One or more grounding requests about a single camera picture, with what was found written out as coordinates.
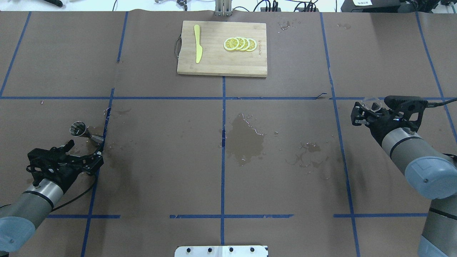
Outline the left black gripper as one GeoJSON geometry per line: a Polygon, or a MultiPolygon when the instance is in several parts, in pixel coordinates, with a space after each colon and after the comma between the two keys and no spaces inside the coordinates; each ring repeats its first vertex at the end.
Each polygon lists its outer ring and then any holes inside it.
{"type": "MultiPolygon", "coordinates": [[[[59,147],[52,147],[47,152],[47,157],[67,157],[67,153],[75,146],[74,140],[69,140],[59,147]]],[[[94,175],[104,164],[102,152],[95,152],[86,156],[70,155],[70,167],[60,165],[44,159],[36,159],[36,186],[43,179],[58,185],[62,191],[70,189],[82,172],[94,175]]]]}

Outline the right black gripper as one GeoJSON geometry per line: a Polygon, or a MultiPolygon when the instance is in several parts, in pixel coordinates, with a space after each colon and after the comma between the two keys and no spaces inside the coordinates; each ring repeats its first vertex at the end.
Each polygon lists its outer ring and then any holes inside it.
{"type": "Polygon", "coordinates": [[[369,128],[371,135],[375,141],[382,145],[385,136],[391,131],[407,127],[411,131],[416,132],[416,124],[407,121],[403,118],[397,118],[395,114],[385,112],[384,114],[377,114],[371,110],[365,109],[361,106],[361,102],[357,101],[354,104],[351,114],[351,124],[353,126],[365,125],[369,128]]]}

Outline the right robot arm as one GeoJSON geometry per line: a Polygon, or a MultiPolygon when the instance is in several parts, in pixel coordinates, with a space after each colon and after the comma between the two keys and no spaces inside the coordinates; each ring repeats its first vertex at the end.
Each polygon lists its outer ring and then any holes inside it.
{"type": "Polygon", "coordinates": [[[386,108],[356,102],[351,112],[354,126],[365,125],[408,184],[431,200],[418,256],[455,257],[456,246],[456,156],[439,153],[418,129],[425,109],[446,105],[414,96],[387,96],[386,108]]]}

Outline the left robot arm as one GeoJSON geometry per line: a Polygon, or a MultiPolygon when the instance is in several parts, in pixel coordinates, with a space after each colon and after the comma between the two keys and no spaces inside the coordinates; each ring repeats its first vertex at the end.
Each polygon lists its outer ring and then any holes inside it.
{"type": "Polygon", "coordinates": [[[60,208],[59,201],[70,189],[79,174],[94,176],[104,164],[104,143],[85,156],[70,155],[73,140],[48,150],[35,148],[28,153],[26,170],[32,175],[32,184],[18,200],[1,207],[1,256],[18,251],[47,216],[60,208]]]}

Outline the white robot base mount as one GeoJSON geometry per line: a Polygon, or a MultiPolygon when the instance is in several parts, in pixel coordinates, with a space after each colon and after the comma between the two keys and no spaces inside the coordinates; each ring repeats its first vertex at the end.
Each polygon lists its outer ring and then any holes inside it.
{"type": "Polygon", "coordinates": [[[268,257],[267,246],[181,246],[174,252],[175,257],[268,257]]]}

